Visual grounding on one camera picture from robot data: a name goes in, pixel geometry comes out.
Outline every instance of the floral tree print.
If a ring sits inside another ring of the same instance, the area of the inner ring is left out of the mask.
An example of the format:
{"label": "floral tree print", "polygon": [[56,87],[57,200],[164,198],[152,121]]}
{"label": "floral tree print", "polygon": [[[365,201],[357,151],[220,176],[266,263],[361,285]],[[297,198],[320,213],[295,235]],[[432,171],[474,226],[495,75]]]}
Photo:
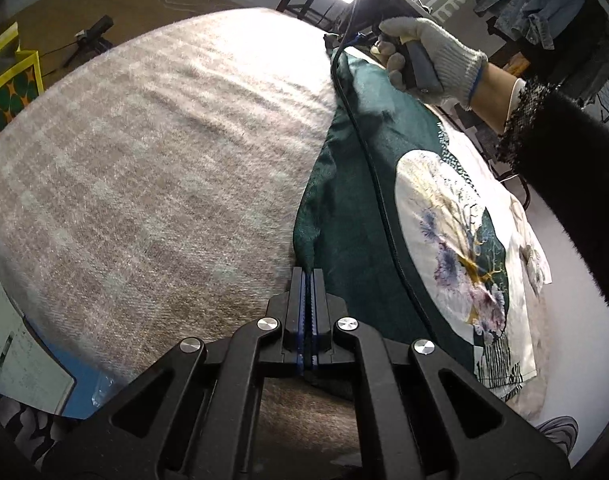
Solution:
{"label": "floral tree print", "polygon": [[471,312],[467,323],[471,324],[486,345],[493,343],[505,330],[507,294],[504,270],[504,248],[488,229],[488,212],[483,213],[483,225],[473,232],[472,219],[466,218],[466,210],[459,214],[465,243],[456,251],[439,231],[436,213],[431,209],[422,212],[421,229],[428,242],[438,246],[438,261],[434,277],[439,286],[458,289],[468,294]]}
{"label": "floral tree print", "polygon": [[413,164],[408,183],[413,190],[405,193],[410,216],[421,233],[414,240],[433,247],[433,279],[437,294],[447,300],[435,301],[439,308],[449,305],[452,326],[470,326],[473,343],[489,346],[506,327],[505,248],[495,235],[489,212],[457,168],[435,153],[417,151],[409,156]]}

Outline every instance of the handheld device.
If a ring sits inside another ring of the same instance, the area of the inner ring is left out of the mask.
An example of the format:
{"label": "handheld device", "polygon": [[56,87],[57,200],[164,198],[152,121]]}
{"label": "handheld device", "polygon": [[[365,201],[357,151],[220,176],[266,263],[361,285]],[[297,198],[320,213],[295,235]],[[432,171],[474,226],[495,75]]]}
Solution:
{"label": "handheld device", "polygon": [[361,31],[371,28],[372,34],[365,36],[366,40],[375,41],[379,36],[385,36],[405,56],[403,81],[408,89],[417,88],[423,93],[442,92],[433,63],[419,40],[391,38],[380,31],[382,21],[399,16],[431,19],[430,14],[413,0],[357,0],[353,12],[341,24],[340,34],[350,41]]}

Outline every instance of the black cable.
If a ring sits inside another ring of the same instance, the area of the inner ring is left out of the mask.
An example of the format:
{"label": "black cable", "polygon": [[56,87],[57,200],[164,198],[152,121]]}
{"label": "black cable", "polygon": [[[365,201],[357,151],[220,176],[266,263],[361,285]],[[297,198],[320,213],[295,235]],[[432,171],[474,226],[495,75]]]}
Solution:
{"label": "black cable", "polygon": [[505,171],[503,174],[501,174],[501,176],[496,178],[496,180],[498,182],[500,182],[501,184],[504,184],[508,180],[511,180],[512,178],[516,178],[517,176],[518,176],[518,173],[514,173],[513,170],[509,170],[509,171]]}
{"label": "black cable", "polygon": [[529,185],[523,176],[518,175],[518,178],[520,179],[520,184],[522,184],[522,189],[525,190],[525,201],[522,204],[522,208],[526,211],[531,204],[531,191],[529,190]]}
{"label": "black cable", "polygon": [[449,115],[447,113],[447,111],[441,107],[441,106],[436,106],[436,108],[438,109],[438,111],[443,115],[443,117],[449,121],[449,124],[451,124],[455,130],[460,130],[460,126],[457,125],[456,121],[454,121],[454,118],[451,117],[451,115]]}
{"label": "black cable", "polygon": [[47,72],[46,74],[43,74],[42,77],[45,78],[48,75],[51,75],[53,72],[55,72],[56,70],[60,70],[60,67],[58,68],[54,68],[53,70],[51,70],[51,72]]}
{"label": "black cable", "polygon": [[49,54],[53,54],[54,52],[58,52],[59,50],[67,48],[68,46],[75,45],[77,43],[78,43],[77,41],[73,41],[73,43],[66,44],[64,46],[61,46],[60,48],[54,48],[53,50],[50,50],[49,52],[45,52],[44,54],[40,54],[40,56],[41,57],[48,56]]}
{"label": "black cable", "polygon": [[325,19],[327,17],[327,14],[329,14],[329,11],[331,10],[331,7],[333,7],[335,4],[336,4],[336,0],[334,0],[331,3],[331,5],[329,6],[329,8],[327,10],[325,10],[325,13],[323,14],[323,16],[320,18],[320,20],[318,20],[318,23],[315,24],[316,27],[323,22],[323,19]]}
{"label": "black cable", "polygon": [[[351,30],[351,25],[353,24],[353,20],[356,15],[357,3],[358,3],[358,0],[354,0],[353,7],[351,9],[351,15],[349,16],[349,22],[347,23],[347,32]],[[383,198],[382,187],[380,186],[380,179],[378,178],[378,175],[376,173],[376,165],[374,164],[374,159],[371,157],[371,153],[369,152],[369,146],[367,145],[366,140],[364,140],[362,135],[360,134],[360,128],[358,127],[358,121],[356,120],[356,117],[354,116],[353,112],[351,111],[351,106],[349,105],[349,100],[347,99],[347,96],[345,95],[345,92],[341,86],[341,82],[338,78],[338,64],[339,64],[338,62],[339,62],[342,52],[346,48],[345,45],[347,44],[347,37],[348,37],[347,32],[342,36],[341,44],[338,47],[338,50],[336,51],[336,54],[333,57],[333,60],[331,61],[331,79],[333,81],[334,86],[336,87],[336,91],[338,92],[338,94],[341,97],[342,104],[344,105],[345,110],[347,111],[349,120],[351,121],[351,124],[353,125],[353,128],[356,131],[356,136],[358,137],[358,141],[360,142],[360,147],[362,148],[362,152],[363,152],[363,154],[365,156],[365,160],[367,162],[367,167],[369,168],[369,173],[371,175],[371,181],[374,185],[374,191],[376,192],[376,202],[378,204],[378,210],[380,212],[380,220],[383,223],[385,237],[387,238],[387,245],[389,245],[389,252],[390,252],[392,260],[393,260],[393,266],[395,267],[395,270],[398,273],[398,277],[400,278],[400,281],[403,284],[403,287],[405,288],[409,301],[411,301],[411,304],[413,305],[414,309],[416,310],[416,313],[421,318],[422,324],[425,326],[425,329],[427,330],[429,337],[432,339],[433,342],[437,343],[437,345],[440,346],[438,337],[437,337],[436,333],[433,331],[433,329],[431,327],[431,323],[429,322],[429,316],[427,316],[427,313],[422,308],[422,305],[421,305],[420,300],[418,299],[418,296],[416,295],[415,291],[409,284],[409,282],[407,280],[407,276],[405,275],[405,270],[403,269],[403,266],[400,262],[400,258],[398,256],[398,249],[395,246],[395,240],[393,240],[391,222],[389,221],[389,214],[387,213],[387,208],[385,206],[385,199]]]}

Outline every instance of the metal screw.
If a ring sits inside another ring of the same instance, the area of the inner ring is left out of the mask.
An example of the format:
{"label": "metal screw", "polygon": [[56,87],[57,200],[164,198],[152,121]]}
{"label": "metal screw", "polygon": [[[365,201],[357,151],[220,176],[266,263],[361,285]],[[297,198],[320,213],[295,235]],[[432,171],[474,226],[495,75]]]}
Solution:
{"label": "metal screw", "polygon": [[352,317],[341,317],[338,320],[338,328],[345,332],[351,332],[358,328],[358,321]]}
{"label": "metal screw", "polygon": [[428,339],[418,339],[413,344],[413,349],[419,354],[429,355],[436,349],[436,345]]}
{"label": "metal screw", "polygon": [[273,330],[278,327],[278,320],[273,319],[272,317],[263,317],[258,320],[258,328],[260,330],[264,330],[268,332],[269,330]]}
{"label": "metal screw", "polygon": [[180,342],[180,350],[185,352],[185,354],[193,354],[193,352],[200,350],[201,346],[202,341],[195,337],[187,337]]}

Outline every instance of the paper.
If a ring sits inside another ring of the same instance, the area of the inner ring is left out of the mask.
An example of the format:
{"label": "paper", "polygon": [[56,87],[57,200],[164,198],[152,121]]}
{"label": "paper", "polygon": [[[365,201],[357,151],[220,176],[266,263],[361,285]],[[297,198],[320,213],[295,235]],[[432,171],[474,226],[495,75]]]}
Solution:
{"label": "paper", "polygon": [[75,379],[52,357],[0,283],[0,393],[59,414]]}

